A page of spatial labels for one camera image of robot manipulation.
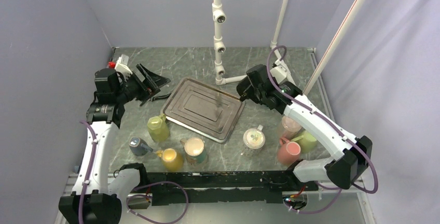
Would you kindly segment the beige teal patterned mug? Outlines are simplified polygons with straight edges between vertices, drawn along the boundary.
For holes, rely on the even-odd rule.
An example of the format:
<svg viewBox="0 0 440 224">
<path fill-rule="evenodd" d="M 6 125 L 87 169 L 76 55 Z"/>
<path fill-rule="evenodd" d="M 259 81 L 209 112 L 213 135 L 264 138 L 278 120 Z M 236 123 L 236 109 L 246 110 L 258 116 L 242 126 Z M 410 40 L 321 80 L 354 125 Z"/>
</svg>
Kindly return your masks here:
<svg viewBox="0 0 440 224">
<path fill-rule="evenodd" d="M 190 165 L 196 166 L 207 162 L 208 153 L 202 139 L 197 137 L 183 138 L 180 143 L 184 147 L 185 157 Z"/>
</svg>

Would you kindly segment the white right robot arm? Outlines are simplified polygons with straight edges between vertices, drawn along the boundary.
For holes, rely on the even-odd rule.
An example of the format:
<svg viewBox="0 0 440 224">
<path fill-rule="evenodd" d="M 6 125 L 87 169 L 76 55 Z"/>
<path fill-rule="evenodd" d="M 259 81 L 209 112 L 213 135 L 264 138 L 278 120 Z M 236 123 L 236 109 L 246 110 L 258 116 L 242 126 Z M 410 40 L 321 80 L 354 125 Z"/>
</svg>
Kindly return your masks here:
<svg viewBox="0 0 440 224">
<path fill-rule="evenodd" d="M 293 119 L 328 151 L 330 157 L 294 162 L 286 184 L 299 190 L 309 181 L 329 180 L 341 189 L 349 189 L 369 167 L 373 143 L 367 136 L 357 137 L 344 130 L 314 106 L 293 83 L 277 83 L 265 65 L 250 68 L 237 85 L 240 100 L 275 109 Z"/>
</svg>

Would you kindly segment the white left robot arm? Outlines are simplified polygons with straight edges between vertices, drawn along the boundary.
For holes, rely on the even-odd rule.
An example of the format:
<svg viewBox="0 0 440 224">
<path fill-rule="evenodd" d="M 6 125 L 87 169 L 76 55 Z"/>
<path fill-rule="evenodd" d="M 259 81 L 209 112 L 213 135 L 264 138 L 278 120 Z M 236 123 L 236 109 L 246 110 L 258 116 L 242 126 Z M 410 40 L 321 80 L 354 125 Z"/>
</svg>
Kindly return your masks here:
<svg viewBox="0 0 440 224">
<path fill-rule="evenodd" d="M 127 211 L 131 191 L 144 192 L 149 186 L 146 168 L 140 163 L 122 166 L 117 177 L 108 182 L 111 146 L 120 130 L 125 104 L 133 100 L 144 105 L 170 82 L 142 64 L 135 70 L 122 55 L 114 67 L 94 74 L 96 91 L 86 119 L 86 149 L 78 178 L 70 195 L 60 197 L 58 208 L 67 223 L 119 223 Z"/>
</svg>

